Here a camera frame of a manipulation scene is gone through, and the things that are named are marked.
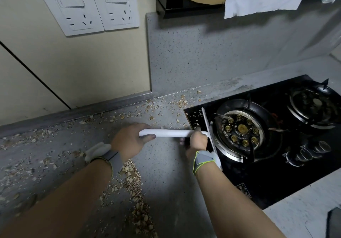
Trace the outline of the white squeegee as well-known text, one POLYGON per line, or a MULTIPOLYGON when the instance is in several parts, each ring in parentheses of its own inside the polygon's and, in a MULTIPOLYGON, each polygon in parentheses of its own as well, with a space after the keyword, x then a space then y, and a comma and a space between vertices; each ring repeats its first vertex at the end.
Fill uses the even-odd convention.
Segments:
MULTIPOLYGON (((204 122, 206 125, 206 128, 208 131, 202 131, 202 134, 206 135, 207 138, 210 140, 211 142, 211 147, 212 147, 212 156, 213 159, 215 160, 216 165, 221 168, 221 162, 219 159, 219 156, 217 154, 216 151, 216 147, 215 147, 215 139, 214 139, 214 135, 213 135, 213 128, 210 125, 210 122, 208 120, 208 117, 206 115, 206 111, 205 109, 202 107, 202 115, 204 118, 204 122)), ((142 131, 140 131, 139 133, 139 137, 142 136, 146 136, 149 134, 153 134, 156 137, 173 137, 173 138, 188 138, 192 135, 194 131, 191 130, 174 130, 174 129, 155 129, 155 128, 146 128, 142 131)))

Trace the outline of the grey white wrist band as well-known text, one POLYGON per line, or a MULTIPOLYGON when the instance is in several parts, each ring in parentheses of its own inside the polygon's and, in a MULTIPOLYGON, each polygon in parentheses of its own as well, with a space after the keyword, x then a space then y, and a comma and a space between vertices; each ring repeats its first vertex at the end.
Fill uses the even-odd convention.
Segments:
POLYGON ((195 153, 194 159, 193 159, 193 174, 196 175, 196 172, 198 169, 203 166, 206 163, 214 162, 217 167, 222 170, 221 168, 221 161, 219 159, 219 156, 217 152, 209 152, 207 150, 198 150, 195 153))
POLYGON ((114 151, 111 148, 110 144, 105 144, 104 142, 99 142, 96 145, 92 146, 88 150, 84 152, 85 161, 91 163, 94 160, 101 159, 104 160, 112 170, 113 179, 117 172, 122 169, 123 161, 121 159, 121 155, 118 151, 114 151))

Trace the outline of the white wall socket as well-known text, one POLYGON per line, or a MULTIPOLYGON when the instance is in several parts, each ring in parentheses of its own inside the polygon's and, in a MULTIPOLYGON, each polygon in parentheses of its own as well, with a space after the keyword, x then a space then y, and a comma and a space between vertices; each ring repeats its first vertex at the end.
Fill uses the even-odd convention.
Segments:
POLYGON ((95 0, 44 0, 65 36, 104 32, 95 0))
POLYGON ((105 31, 138 28, 137 0, 95 0, 105 31))

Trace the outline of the dark flat object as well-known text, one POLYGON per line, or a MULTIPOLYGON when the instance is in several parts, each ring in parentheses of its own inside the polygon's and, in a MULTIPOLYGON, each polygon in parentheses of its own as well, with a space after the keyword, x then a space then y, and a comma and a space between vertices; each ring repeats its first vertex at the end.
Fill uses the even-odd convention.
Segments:
POLYGON ((341 208, 335 207, 327 214, 326 238, 341 238, 341 208))

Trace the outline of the person's left hand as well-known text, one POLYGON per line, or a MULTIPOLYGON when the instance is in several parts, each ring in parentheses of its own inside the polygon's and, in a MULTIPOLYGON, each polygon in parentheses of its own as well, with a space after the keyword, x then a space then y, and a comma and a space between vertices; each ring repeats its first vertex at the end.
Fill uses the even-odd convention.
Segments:
POLYGON ((140 131, 150 128, 145 123, 133 123, 127 127, 122 128, 113 138, 111 148, 118 151, 123 162, 132 159, 143 149, 146 143, 139 142, 140 131))

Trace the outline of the scattered brown crumbs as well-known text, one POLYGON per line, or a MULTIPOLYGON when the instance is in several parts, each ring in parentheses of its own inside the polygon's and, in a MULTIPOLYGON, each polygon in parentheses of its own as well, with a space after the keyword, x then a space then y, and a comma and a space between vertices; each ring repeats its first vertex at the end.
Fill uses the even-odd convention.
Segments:
MULTIPOLYGON (((0 138, 0 232, 87 166, 85 151, 110 143, 134 121, 157 128, 190 127, 183 110, 202 104, 188 90, 126 108, 0 138)), ((200 190, 176 138, 157 138, 95 197, 81 238, 211 238, 200 190)))

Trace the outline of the person's right hand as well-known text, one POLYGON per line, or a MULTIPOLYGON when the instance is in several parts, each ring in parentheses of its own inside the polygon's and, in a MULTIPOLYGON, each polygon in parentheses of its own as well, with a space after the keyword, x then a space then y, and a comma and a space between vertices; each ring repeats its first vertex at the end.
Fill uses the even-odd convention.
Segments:
POLYGON ((196 151, 207 150, 208 137, 203 133, 195 134, 194 130, 189 138, 181 137, 179 143, 186 150, 185 155, 188 162, 193 163, 196 151))

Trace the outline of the black glass gas stove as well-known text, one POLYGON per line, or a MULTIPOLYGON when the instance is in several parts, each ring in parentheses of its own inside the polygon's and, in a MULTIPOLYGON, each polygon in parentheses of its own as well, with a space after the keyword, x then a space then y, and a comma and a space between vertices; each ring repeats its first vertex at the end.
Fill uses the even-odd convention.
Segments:
POLYGON ((275 117, 279 125, 276 131, 282 133, 283 141, 279 152, 272 158, 254 163, 239 163, 225 157, 215 146, 225 176, 261 209, 270 207, 341 168, 341 124, 329 130, 312 128, 297 120, 287 109, 286 94, 304 80, 313 79, 308 75, 302 75, 184 109, 190 127, 195 129, 200 126, 203 131, 207 128, 202 107, 213 127, 214 114, 228 99, 251 100, 275 117), (310 146, 313 141, 327 142, 331 152, 326 154, 313 152, 310 146), (283 157, 288 147, 306 148, 312 154, 313 160, 302 167, 289 165, 283 157))

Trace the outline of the person's left forearm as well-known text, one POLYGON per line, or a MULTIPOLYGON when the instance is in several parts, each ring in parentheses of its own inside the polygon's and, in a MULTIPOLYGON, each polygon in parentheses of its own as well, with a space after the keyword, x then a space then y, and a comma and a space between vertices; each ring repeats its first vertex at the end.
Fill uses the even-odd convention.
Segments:
POLYGON ((112 178, 111 166, 96 159, 28 211, 0 238, 76 238, 112 178))

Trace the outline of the person's right forearm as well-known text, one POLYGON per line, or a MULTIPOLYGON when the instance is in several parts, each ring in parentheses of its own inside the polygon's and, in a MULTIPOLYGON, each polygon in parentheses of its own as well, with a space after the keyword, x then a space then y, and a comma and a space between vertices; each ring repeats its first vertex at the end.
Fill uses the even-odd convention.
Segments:
POLYGON ((286 238, 214 162, 200 166, 195 175, 217 238, 286 238))

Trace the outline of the chrome stove knob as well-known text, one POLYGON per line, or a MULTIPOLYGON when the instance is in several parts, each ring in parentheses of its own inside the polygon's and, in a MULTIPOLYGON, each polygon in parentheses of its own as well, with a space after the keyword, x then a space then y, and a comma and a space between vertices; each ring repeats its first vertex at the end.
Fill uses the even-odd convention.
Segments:
POLYGON ((313 156, 306 148, 291 148, 288 147, 283 154, 286 163, 294 167, 302 167, 305 163, 313 160, 313 156))
POLYGON ((310 146, 313 152, 317 154, 326 154, 331 152, 330 145, 325 141, 313 141, 310 146))

